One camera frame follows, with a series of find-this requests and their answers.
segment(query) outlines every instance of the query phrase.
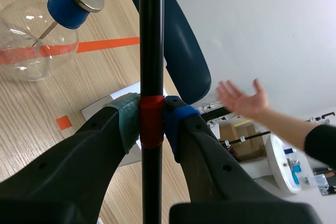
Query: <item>red band on pole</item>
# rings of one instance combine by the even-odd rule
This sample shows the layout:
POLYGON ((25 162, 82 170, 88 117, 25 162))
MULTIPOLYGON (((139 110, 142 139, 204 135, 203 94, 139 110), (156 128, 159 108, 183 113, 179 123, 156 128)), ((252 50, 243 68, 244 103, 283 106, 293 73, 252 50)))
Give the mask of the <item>red band on pole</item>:
POLYGON ((153 149, 163 142, 163 95, 140 97, 141 146, 153 149))

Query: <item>blue clip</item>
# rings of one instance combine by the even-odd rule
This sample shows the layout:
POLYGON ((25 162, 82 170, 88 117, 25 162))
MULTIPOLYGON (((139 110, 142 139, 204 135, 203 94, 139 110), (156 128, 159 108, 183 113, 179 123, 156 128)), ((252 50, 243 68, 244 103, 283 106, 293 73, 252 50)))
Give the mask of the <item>blue clip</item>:
POLYGON ((200 115, 199 111, 190 105, 179 107, 174 109, 174 111, 168 113, 166 110, 163 111, 163 130, 167 136, 167 139, 172 148, 175 161, 179 163, 178 159, 178 142, 177 142, 177 131, 179 129, 180 121, 191 115, 200 115))

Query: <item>blue stopper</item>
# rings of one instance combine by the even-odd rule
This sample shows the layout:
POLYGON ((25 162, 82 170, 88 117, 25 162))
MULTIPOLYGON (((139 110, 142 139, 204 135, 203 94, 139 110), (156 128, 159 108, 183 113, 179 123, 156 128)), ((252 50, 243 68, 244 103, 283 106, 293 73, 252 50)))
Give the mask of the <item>blue stopper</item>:
POLYGON ((301 167, 299 165, 295 165, 292 167, 292 170, 293 172, 295 173, 300 173, 302 170, 301 170, 301 167))
POLYGON ((292 176, 293 176, 293 179, 294 179, 295 184, 300 185, 299 179, 298 179, 298 177, 296 176, 295 172, 292 172, 292 176))
POLYGON ((74 0, 48 0, 48 11, 53 19, 69 29, 77 29, 90 14, 74 0))

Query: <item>metal rod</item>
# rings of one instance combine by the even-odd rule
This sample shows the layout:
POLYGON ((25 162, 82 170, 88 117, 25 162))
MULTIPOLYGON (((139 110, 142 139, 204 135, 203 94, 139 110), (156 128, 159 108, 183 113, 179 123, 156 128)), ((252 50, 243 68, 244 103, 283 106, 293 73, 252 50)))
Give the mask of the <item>metal rod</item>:
POLYGON ((203 120, 205 122, 208 122, 212 119, 215 119, 215 118, 219 118, 223 115, 228 115, 228 114, 231 114, 232 112, 228 111, 227 109, 225 109, 224 107, 221 107, 221 108, 218 108, 216 110, 211 110, 209 112, 206 112, 206 113, 203 113, 201 115, 201 117, 203 118, 203 120))
MULTIPOLYGON (((247 136, 245 138, 245 140, 249 140, 249 139, 252 139, 252 138, 255 138, 255 137, 259 137, 259 136, 264 136, 264 135, 267 135, 267 134, 271 134, 270 131, 265 131, 265 132, 262 132, 262 133, 258 133, 258 134, 255 134, 255 135, 252 135, 252 136, 247 136)), ((240 139, 236 139, 236 140, 233 140, 233 141, 230 141, 229 144, 236 144, 236 143, 240 143, 241 140, 240 139)))
POLYGON ((47 37, 47 35, 55 28, 55 26, 57 26, 57 22, 54 21, 42 34, 40 37, 38 37, 37 41, 34 42, 34 44, 32 45, 35 46, 36 43, 40 40, 40 39, 44 39, 45 37, 47 37))
POLYGON ((141 95, 163 94, 164 0, 139 0, 141 95))
POLYGON ((141 154, 143 223, 161 223, 162 145, 141 154))
MULTIPOLYGON (((139 0, 139 5, 141 96, 162 95, 164 0, 139 0)), ((160 224, 162 145, 143 146, 141 152, 143 223, 160 224)))

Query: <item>orange tape strip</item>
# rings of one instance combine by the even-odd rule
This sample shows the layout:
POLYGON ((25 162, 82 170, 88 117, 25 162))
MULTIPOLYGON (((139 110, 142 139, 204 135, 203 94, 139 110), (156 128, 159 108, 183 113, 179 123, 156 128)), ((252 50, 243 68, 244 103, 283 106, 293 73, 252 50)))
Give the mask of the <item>orange tape strip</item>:
POLYGON ((72 126, 72 123, 70 122, 69 117, 67 115, 56 119, 56 123, 58 124, 58 127, 61 129, 61 131, 72 126))
MULTIPOLYGON (((139 44, 139 37, 107 39, 80 42, 77 53, 96 51, 115 47, 124 47, 139 44)), ((24 60, 36 59, 39 57, 49 57, 66 54, 74 49, 75 44, 56 45, 56 46, 40 46, 39 52, 36 53, 35 47, 23 47, 15 49, 7 49, 0 51, 0 64, 13 64, 24 60)))

